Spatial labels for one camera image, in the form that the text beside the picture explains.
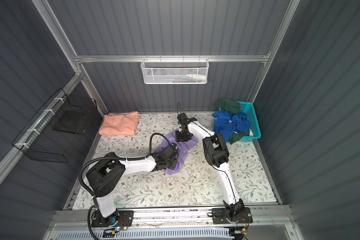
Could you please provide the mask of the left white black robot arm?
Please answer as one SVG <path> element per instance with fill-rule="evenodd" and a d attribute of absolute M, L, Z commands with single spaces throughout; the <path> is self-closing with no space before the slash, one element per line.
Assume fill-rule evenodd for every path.
<path fill-rule="evenodd" d="M 118 216 L 113 190 L 123 176 L 173 169 L 177 165 L 178 156 L 177 145 L 172 143 L 158 153 L 151 153 L 142 159 L 122 159 L 115 153 L 97 159 L 95 165 L 87 171 L 86 178 L 89 183 L 88 192 L 94 198 L 101 217 L 107 220 Z"/>

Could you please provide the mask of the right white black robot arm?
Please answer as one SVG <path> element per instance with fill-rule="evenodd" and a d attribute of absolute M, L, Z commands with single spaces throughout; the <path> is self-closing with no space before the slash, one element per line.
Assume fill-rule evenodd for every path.
<path fill-rule="evenodd" d="M 188 118 L 185 113 L 178 114 L 177 119 L 177 141 L 187 142 L 195 137 L 203 143 L 205 159 L 218 174 L 223 189 L 226 218 L 230 222 L 237 222 L 246 207 L 233 183 L 229 167 L 230 154 L 223 134 L 208 130 L 196 118 Z"/>

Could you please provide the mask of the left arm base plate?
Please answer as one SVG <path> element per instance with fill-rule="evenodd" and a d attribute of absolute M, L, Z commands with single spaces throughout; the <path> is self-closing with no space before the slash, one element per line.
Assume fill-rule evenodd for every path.
<path fill-rule="evenodd" d="M 99 210 L 94 211 L 91 216 L 91 227 L 93 228 L 116 228 L 130 227 L 134 218 L 134 211 L 116 211 L 108 217 L 103 217 Z"/>

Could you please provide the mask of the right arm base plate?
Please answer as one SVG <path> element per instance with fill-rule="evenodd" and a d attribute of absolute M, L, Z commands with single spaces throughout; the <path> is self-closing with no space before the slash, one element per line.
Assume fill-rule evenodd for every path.
<path fill-rule="evenodd" d="M 240 210 L 228 210 L 225 208 L 213 208 L 208 213 L 208 217 L 211 217 L 215 225 L 222 224 L 252 224 L 253 217 L 251 210 L 247 207 Z"/>

